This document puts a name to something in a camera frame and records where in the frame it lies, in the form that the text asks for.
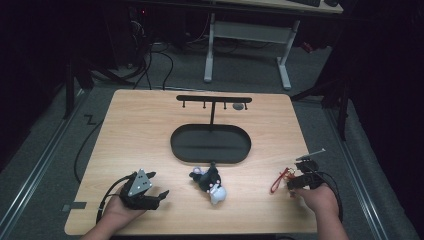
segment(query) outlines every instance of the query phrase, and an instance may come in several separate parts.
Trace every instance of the desk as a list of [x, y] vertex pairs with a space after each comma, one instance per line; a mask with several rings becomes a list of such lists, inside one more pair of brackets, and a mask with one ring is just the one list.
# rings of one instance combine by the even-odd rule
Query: desk
[[[283, 8], [292, 10], [312, 11], [321, 13], [342, 13], [343, 9], [340, 5], [336, 7], [330, 7], [326, 3], [321, 2], [319, 7], [311, 7], [304, 4], [293, 3], [290, 1], [281, 0], [213, 0], [213, 4], [219, 3], [232, 3], [232, 4], [245, 4], [262, 7], [272, 8]], [[208, 53], [206, 56], [205, 64], [205, 82], [212, 81], [213, 73], [213, 44], [215, 37], [222, 38], [233, 38], [241, 40], [253, 40], [262, 41], [269, 43], [284, 44], [284, 50], [282, 51], [281, 57], [277, 58], [277, 67], [280, 72], [281, 82], [284, 89], [290, 90], [291, 84], [287, 74], [286, 61], [289, 56], [290, 49], [293, 45], [293, 41], [296, 37], [296, 33], [299, 27], [300, 21], [297, 19], [294, 21], [291, 27], [275, 27], [275, 26], [263, 26], [255, 24], [244, 24], [234, 23], [227, 21], [215, 21], [215, 14], [211, 14], [210, 30], [209, 30], [209, 46]]]
[[[187, 123], [209, 123], [210, 105], [182, 102], [177, 95], [251, 97], [248, 110], [224, 110], [216, 105], [215, 123], [244, 129], [251, 138], [247, 158], [235, 165], [218, 164], [225, 201], [213, 206], [188, 176], [194, 166], [172, 153], [170, 138]], [[75, 202], [65, 226], [82, 235], [95, 224], [99, 203], [118, 179], [143, 168], [155, 171], [147, 195], [170, 190], [156, 211], [132, 222], [119, 234], [266, 234], [316, 232], [315, 215], [300, 199], [290, 198], [284, 183], [270, 194], [279, 172], [295, 167], [294, 159], [308, 153], [292, 103], [283, 94], [118, 90], [109, 107]]]

